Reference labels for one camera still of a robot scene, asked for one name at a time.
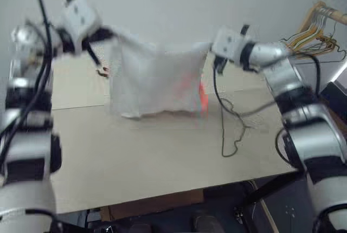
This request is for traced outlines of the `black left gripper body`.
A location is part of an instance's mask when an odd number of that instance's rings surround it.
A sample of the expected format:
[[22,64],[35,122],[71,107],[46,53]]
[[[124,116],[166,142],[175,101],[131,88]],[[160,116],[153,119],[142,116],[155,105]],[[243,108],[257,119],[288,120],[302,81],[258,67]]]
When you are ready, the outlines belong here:
[[110,40],[111,38],[112,38],[112,30],[110,28],[101,27],[98,30],[96,30],[95,33],[88,35],[83,40],[83,46],[86,47],[88,44],[107,41],[107,40]]

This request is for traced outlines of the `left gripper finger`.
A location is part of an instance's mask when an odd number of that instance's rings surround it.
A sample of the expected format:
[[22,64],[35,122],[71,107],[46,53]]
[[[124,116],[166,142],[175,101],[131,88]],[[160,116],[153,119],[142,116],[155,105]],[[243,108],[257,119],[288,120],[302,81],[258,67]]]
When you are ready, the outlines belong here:
[[91,45],[89,43],[86,43],[86,50],[87,50],[89,56],[94,61],[95,65],[98,68],[101,67],[101,62],[100,62],[99,58],[97,57],[97,55],[95,54],[95,52],[93,51],[93,49],[92,49],[92,47],[91,47]]
[[118,32],[114,29],[112,29],[111,27],[107,27],[107,39],[112,39],[112,38],[119,38],[120,35],[118,34]]

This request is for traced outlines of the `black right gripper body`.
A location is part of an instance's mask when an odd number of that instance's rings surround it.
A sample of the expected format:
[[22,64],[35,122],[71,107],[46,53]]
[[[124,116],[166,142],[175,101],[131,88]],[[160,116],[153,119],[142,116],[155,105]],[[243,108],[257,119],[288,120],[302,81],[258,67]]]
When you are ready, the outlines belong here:
[[229,59],[225,58],[224,56],[215,55],[214,67],[225,67],[228,61]]

